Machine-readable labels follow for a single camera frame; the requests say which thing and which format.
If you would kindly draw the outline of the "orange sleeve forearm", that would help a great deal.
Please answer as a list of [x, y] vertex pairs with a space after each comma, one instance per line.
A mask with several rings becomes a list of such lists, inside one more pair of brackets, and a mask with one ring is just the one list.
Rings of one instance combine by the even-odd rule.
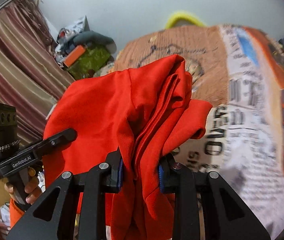
[[10, 227], [13, 228], [20, 218], [25, 214], [20, 208], [17, 207], [15, 201], [11, 198], [9, 203], [10, 212]]

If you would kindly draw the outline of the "person's left hand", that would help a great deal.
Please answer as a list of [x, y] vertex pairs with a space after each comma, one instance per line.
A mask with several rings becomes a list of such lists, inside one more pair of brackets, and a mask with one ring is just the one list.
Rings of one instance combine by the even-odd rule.
[[[37, 198], [42, 194], [41, 188], [39, 187], [39, 180], [36, 176], [36, 172], [33, 168], [28, 168], [29, 182], [26, 184], [24, 191], [28, 194], [26, 202], [28, 204], [34, 204]], [[15, 196], [15, 187], [10, 183], [4, 184], [4, 189], [9, 193], [11, 199], [17, 202]]]

